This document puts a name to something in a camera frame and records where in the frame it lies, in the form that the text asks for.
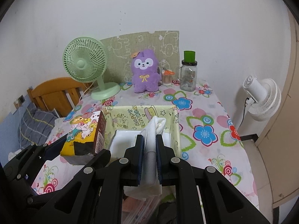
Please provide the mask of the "beige wardrobe door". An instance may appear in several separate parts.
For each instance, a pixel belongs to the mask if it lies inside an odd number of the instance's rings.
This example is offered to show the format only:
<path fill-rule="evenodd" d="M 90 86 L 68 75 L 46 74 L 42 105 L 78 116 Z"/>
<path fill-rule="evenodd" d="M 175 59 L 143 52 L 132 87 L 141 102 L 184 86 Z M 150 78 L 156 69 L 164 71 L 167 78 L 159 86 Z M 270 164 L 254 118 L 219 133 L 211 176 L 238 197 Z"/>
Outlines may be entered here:
<path fill-rule="evenodd" d="M 298 195 L 298 22 L 291 13 L 288 15 L 291 49 L 282 101 L 257 141 L 274 208 Z"/>

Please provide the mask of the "grey plaid bedding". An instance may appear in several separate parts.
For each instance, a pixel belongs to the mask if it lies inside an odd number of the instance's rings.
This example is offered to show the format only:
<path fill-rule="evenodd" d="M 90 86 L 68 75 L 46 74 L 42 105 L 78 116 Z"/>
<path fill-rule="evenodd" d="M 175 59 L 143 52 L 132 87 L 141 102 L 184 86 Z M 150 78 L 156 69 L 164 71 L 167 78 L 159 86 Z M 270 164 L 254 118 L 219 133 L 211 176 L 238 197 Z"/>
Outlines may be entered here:
<path fill-rule="evenodd" d="M 18 140 L 23 150 L 31 144 L 43 145 L 55 126 L 57 115 L 51 111 L 43 111 L 30 103 L 20 120 Z"/>

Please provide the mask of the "white standing fan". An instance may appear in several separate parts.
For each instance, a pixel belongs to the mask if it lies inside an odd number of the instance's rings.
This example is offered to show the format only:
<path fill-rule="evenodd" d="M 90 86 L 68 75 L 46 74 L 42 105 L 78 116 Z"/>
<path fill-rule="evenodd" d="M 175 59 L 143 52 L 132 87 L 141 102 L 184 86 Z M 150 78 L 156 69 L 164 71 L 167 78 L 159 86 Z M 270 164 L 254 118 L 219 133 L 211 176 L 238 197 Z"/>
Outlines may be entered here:
<path fill-rule="evenodd" d="M 241 136 L 260 135 L 281 104 L 281 91 L 271 79 L 249 75 L 235 98 L 235 124 Z"/>

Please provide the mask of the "floral tablecloth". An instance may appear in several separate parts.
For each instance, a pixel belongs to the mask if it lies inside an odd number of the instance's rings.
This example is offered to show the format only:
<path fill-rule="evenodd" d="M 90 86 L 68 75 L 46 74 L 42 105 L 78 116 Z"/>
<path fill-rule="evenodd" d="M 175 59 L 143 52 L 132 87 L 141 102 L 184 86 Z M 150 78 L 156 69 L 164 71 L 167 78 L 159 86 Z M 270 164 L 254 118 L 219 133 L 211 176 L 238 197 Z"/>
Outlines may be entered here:
<path fill-rule="evenodd" d="M 258 206 L 258 193 L 248 156 L 232 120 L 216 94 L 206 82 L 193 92 L 180 89 L 178 81 L 161 86 L 154 93 L 134 92 L 131 83 L 121 83 L 119 93 L 102 101 L 85 96 L 55 126 L 46 143 L 52 144 L 70 131 L 70 122 L 87 112 L 102 111 L 108 106 L 175 106 L 180 125 L 181 156 L 192 166 L 215 167 L 254 206 Z"/>

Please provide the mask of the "green desk fan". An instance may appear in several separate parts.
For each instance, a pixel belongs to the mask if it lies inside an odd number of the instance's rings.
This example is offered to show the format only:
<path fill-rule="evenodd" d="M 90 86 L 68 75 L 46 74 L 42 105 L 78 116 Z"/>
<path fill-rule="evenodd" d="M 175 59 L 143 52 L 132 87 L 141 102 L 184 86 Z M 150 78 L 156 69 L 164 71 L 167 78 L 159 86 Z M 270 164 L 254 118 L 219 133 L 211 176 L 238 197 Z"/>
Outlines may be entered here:
<path fill-rule="evenodd" d="M 94 38 L 73 39 L 64 50 L 63 66 L 74 80 L 80 83 L 97 83 L 97 87 L 91 92 L 93 100 L 106 100 L 115 96 L 121 89 L 117 83 L 104 82 L 107 55 L 102 42 Z"/>

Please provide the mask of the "cartoon tissue pack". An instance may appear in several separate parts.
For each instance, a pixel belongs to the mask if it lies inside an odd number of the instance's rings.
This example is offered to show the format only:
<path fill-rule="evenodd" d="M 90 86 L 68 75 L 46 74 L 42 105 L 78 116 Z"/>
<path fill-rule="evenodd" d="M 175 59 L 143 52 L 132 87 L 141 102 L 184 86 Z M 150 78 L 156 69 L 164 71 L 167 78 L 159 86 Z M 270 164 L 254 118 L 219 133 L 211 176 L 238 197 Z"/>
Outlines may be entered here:
<path fill-rule="evenodd" d="M 104 148 L 106 119 L 102 111 L 87 112 L 75 117 L 60 151 L 69 164 L 86 165 Z"/>

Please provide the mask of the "purple plush toy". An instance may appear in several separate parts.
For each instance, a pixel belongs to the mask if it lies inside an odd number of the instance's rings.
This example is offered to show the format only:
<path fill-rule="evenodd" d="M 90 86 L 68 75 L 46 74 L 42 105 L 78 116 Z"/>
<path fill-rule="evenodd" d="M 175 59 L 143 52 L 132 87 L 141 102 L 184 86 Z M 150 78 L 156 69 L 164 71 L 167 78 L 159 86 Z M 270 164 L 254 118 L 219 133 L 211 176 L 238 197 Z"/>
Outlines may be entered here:
<path fill-rule="evenodd" d="M 146 49 L 137 54 L 132 59 L 132 84 L 135 93 L 143 93 L 145 91 L 154 93 L 159 89 L 159 81 L 161 75 L 158 73 L 158 59 L 155 52 Z"/>

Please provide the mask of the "white towel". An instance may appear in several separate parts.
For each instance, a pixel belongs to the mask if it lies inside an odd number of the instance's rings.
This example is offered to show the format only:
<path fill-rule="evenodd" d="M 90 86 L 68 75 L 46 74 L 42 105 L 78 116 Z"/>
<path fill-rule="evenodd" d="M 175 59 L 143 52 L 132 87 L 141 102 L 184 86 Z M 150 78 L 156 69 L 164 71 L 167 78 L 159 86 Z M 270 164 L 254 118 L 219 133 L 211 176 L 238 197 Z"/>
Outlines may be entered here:
<path fill-rule="evenodd" d="M 140 132 L 145 141 L 141 181 L 137 187 L 124 187 L 126 196 L 142 201 L 154 196 L 161 196 L 162 186 L 157 176 L 156 135 L 163 133 L 165 124 L 165 118 L 153 116 Z"/>

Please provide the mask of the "glass jar green lid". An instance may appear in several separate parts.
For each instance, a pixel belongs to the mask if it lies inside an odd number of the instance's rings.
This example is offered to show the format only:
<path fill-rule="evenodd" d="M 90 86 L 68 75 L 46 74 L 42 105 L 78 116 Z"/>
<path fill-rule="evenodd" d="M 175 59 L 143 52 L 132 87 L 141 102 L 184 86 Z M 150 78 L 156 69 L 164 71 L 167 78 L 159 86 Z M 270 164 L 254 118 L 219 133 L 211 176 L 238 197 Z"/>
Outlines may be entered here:
<path fill-rule="evenodd" d="M 197 82 L 197 65 L 195 51 L 184 51 L 181 66 L 176 68 L 176 77 L 179 80 L 180 89 L 183 91 L 194 91 Z"/>

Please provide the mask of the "yellow cartoon storage box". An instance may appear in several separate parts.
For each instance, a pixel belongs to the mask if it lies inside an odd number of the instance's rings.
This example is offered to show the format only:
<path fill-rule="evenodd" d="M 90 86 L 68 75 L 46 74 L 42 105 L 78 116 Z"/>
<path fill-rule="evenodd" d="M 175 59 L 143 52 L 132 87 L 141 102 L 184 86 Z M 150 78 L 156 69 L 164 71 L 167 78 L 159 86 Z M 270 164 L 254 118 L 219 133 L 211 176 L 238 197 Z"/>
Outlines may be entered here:
<path fill-rule="evenodd" d="M 154 116 L 166 120 L 162 133 L 164 145 L 172 148 L 176 157 L 181 156 L 179 116 L 175 106 L 108 106 L 103 113 L 107 120 L 104 148 L 110 150 L 111 161 L 124 157 L 126 149 L 135 145 L 136 135 Z"/>

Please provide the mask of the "cotton swab jar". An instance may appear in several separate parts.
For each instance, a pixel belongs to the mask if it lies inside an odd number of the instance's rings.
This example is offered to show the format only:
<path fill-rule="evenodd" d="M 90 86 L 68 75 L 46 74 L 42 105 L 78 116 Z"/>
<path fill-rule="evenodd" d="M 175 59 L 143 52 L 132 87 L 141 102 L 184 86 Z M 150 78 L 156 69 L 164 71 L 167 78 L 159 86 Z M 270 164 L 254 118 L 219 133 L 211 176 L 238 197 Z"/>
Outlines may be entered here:
<path fill-rule="evenodd" d="M 175 75 L 175 73 L 166 68 L 162 68 L 161 73 L 162 73 L 162 84 L 164 86 L 170 86 L 172 84 L 173 76 Z"/>

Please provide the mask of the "green cartoon board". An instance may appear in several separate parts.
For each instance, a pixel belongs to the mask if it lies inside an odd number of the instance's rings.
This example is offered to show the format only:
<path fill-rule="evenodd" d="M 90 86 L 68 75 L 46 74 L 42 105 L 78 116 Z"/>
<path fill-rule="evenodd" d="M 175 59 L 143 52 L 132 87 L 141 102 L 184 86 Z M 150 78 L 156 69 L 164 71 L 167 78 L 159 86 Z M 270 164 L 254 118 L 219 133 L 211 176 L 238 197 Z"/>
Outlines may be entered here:
<path fill-rule="evenodd" d="M 137 32 L 101 40 L 107 55 L 104 82 L 127 83 L 132 79 L 131 60 L 137 52 L 154 51 L 159 67 L 179 66 L 179 31 Z"/>

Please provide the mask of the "pink packet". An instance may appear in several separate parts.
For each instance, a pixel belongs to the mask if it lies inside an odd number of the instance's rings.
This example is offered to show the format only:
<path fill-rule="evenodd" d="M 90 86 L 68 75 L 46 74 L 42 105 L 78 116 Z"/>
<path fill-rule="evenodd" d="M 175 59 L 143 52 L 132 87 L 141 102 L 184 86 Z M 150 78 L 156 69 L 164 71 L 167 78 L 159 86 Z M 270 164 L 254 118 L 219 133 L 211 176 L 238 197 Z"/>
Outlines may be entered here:
<path fill-rule="evenodd" d="M 134 199 L 132 197 L 127 197 L 122 204 L 122 211 L 124 212 L 132 212 L 134 211 L 140 204 L 140 200 Z"/>

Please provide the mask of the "wooden bed headboard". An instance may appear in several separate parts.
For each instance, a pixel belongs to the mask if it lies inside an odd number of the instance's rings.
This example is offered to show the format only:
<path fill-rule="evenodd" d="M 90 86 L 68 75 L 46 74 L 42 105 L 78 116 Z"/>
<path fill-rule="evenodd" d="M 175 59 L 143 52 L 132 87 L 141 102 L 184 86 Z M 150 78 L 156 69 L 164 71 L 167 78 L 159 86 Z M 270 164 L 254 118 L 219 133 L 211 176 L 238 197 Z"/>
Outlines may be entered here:
<path fill-rule="evenodd" d="M 43 111 L 57 110 L 66 117 L 79 103 L 81 93 L 91 84 L 80 83 L 70 77 L 59 77 L 41 83 L 27 90 L 28 96 Z"/>

